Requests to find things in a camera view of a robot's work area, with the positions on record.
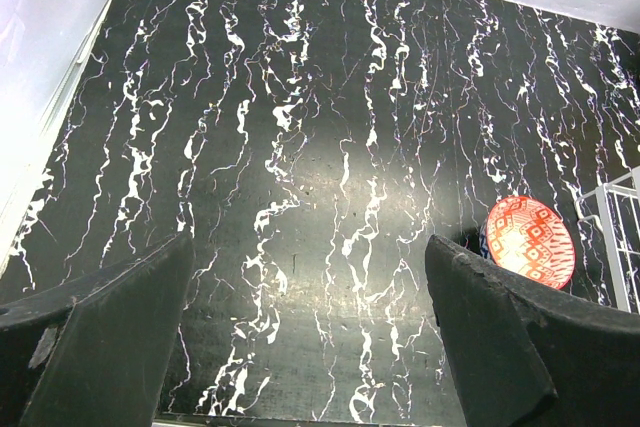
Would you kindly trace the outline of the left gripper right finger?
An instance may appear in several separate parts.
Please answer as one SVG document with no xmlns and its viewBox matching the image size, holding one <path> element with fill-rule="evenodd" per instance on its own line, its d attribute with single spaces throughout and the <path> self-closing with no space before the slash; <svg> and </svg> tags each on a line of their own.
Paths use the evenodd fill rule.
<svg viewBox="0 0 640 427">
<path fill-rule="evenodd" d="M 429 295 L 470 426 L 636 426 L 639 317 L 433 235 Z"/>
</svg>

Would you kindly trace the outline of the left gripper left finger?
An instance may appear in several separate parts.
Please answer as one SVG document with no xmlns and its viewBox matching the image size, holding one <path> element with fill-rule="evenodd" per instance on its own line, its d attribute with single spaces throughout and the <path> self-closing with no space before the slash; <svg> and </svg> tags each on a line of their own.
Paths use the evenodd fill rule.
<svg viewBox="0 0 640 427">
<path fill-rule="evenodd" d="M 2 305 L 2 425 L 151 425 L 193 263 L 177 233 Z"/>
</svg>

